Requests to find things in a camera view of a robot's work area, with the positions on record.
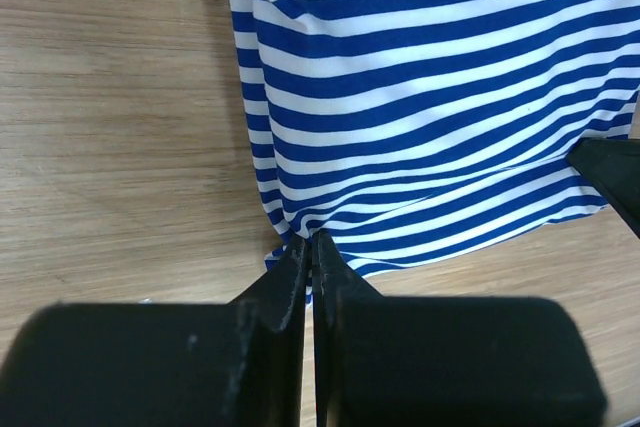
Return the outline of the blue white striped tank top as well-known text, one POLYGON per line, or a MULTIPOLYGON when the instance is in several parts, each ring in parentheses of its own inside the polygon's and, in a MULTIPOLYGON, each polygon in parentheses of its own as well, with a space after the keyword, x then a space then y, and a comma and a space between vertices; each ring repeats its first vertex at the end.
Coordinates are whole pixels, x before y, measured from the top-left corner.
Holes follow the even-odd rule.
POLYGON ((263 208, 361 275, 602 210, 567 162, 623 139, 639 0, 230 0, 263 208))

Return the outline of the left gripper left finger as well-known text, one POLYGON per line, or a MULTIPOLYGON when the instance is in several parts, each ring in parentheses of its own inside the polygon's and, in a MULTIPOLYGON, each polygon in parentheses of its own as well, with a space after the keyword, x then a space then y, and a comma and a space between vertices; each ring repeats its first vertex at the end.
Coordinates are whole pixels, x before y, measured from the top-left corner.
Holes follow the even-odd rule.
POLYGON ((58 303, 1 368, 5 426, 295 426, 308 245, 226 304, 58 303))

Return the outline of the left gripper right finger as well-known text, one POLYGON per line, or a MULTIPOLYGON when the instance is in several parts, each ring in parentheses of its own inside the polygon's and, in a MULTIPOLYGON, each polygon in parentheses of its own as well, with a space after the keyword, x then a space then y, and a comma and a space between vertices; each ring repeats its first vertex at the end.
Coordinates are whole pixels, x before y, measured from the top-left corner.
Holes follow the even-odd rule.
POLYGON ((386 296, 312 240, 321 426, 599 426, 608 401, 566 310, 541 297, 386 296))

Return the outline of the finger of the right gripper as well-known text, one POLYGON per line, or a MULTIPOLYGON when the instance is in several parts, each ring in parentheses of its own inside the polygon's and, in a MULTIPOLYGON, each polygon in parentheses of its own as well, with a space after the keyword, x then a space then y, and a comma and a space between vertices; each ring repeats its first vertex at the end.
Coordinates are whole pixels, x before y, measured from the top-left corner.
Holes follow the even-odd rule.
POLYGON ((576 169, 639 236, 640 165, 638 139, 581 139, 567 155, 576 169))

